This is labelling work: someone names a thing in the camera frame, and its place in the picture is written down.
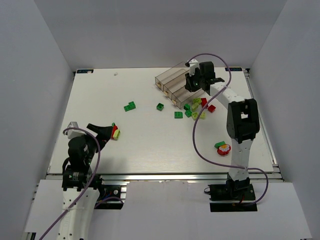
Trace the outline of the red yellow green lego stack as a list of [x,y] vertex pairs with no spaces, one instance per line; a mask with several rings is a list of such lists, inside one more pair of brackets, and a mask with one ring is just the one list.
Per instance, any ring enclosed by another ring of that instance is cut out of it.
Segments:
[[111,133],[111,139],[117,141],[119,139],[119,136],[121,134],[120,129],[118,126],[113,122],[112,123],[112,133]]

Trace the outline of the dark green lego brick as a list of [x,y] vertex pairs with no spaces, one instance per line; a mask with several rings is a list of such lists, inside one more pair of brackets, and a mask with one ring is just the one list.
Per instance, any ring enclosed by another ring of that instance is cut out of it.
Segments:
[[188,111],[188,110],[191,110],[191,106],[189,104],[185,104],[183,106],[184,110]]

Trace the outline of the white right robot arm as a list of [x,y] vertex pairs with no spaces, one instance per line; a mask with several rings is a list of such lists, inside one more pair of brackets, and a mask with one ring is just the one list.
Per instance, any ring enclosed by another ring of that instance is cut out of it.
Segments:
[[238,95],[222,78],[217,78],[212,62],[199,63],[192,59],[185,65],[189,68],[189,72],[185,74],[185,89],[189,92],[202,89],[211,97],[215,96],[227,110],[226,130],[231,138],[231,146],[219,146],[217,152],[226,154],[231,151],[231,164],[224,192],[235,199],[242,196],[250,186],[250,150],[260,131],[257,101]]

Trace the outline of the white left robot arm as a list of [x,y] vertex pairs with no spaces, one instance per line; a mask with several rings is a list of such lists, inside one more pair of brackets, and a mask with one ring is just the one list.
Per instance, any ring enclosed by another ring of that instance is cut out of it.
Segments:
[[111,139],[112,126],[88,124],[85,132],[77,122],[70,122],[67,135],[68,157],[62,165],[62,212],[57,239],[86,240],[89,224],[97,200],[104,196],[101,175],[91,168],[94,156],[100,156],[102,149]]

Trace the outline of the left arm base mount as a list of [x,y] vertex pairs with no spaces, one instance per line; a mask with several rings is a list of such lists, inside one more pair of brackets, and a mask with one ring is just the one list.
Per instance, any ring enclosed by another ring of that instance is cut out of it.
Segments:
[[96,201],[97,210],[121,210],[127,193],[127,183],[120,181],[105,181],[102,183],[102,193]]

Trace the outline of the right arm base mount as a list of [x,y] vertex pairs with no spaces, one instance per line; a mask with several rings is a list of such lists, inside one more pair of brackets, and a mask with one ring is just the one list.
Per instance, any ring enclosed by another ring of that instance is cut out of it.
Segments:
[[209,195],[209,206],[212,213],[257,212],[257,204],[253,185],[246,190],[232,195],[225,184],[211,184],[203,192]]

